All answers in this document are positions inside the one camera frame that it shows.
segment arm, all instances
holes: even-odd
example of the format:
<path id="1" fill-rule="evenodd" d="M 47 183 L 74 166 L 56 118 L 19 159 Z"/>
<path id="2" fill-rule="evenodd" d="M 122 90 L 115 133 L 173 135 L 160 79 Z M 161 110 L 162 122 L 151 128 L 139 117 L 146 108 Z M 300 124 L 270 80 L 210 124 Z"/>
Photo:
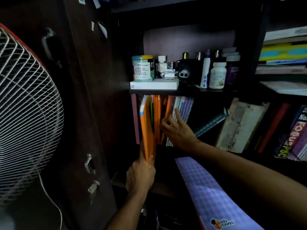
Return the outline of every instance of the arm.
<path id="1" fill-rule="evenodd" d="M 204 166 L 230 195 L 235 194 L 241 208 L 266 227 L 307 226 L 307 188 L 300 183 L 262 165 L 199 141 L 182 120 L 178 110 L 176 123 L 171 116 L 162 120 L 162 131 L 175 147 L 182 149 Z"/>
<path id="2" fill-rule="evenodd" d="M 140 146 L 140 158 L 127 171 L 128 196 L 124 206 L 113 216 L 106 230 L 136 230 L 147 193 L 154 183 L 156 169 L 153 156 L 150 166 L 144 157 L 144 143 Z"/>

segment fan grille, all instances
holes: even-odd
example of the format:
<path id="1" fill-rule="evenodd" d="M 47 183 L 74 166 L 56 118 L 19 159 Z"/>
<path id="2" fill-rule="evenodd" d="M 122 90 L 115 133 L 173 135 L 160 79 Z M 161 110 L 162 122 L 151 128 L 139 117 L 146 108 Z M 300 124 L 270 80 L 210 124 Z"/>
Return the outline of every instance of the fan grille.
<path id="1" fill-rule="evenodd" d="M 63 106 L 47 71 L 0 27 L 0 204 L 29 185 L 55 150 Z"/>

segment white pill bottle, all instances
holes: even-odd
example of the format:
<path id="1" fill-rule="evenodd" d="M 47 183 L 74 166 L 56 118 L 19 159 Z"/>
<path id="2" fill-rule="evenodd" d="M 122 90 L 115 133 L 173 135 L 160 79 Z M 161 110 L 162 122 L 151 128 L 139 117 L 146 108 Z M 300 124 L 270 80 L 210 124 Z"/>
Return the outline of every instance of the white pill bottle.
<path id="1" fill-rule="evenodd" d="M 209 88 L 222 89 L 226 79 L 226 62 L 214 62 L 213 68 L 210 71 Z"/>

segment tin can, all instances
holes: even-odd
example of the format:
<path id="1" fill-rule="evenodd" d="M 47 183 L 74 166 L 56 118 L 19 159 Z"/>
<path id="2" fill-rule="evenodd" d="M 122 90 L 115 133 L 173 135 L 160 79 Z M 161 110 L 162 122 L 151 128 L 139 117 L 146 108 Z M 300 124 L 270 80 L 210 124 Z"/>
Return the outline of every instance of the tin can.
<path id="1" fill-rule="evenodd" d="M 146 82 L 154 80 L 154 56 L 141 55 L 132 57 L 133 80 Z"/>

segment white bottle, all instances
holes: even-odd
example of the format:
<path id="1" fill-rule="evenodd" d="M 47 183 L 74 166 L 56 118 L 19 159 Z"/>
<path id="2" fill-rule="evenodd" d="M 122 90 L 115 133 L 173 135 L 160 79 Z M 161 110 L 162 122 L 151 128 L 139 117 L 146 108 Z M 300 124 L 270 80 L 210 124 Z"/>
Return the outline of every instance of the white bottle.
<path id="1" fill-rule="evenodd" d="M 208 88 L 207 80 L 208 80 L 209 67 L 210 67 L 210 50 L 207 50 L 206 58 L 204 59 L 200 88 Z"/>
<path id="2" fill-rule="evenodd" d="M 159 72 L 165 73 L 167 70 L 167 63 L 165 63 L 166 56 L 158 56 L 158 61 L 159 61 Z"/>
<path id="3" fill-rule="evenodd" d="M 226 62 L 215 62 L 210 72 L 209 88 L 222 89 L 225 85 Z"/>

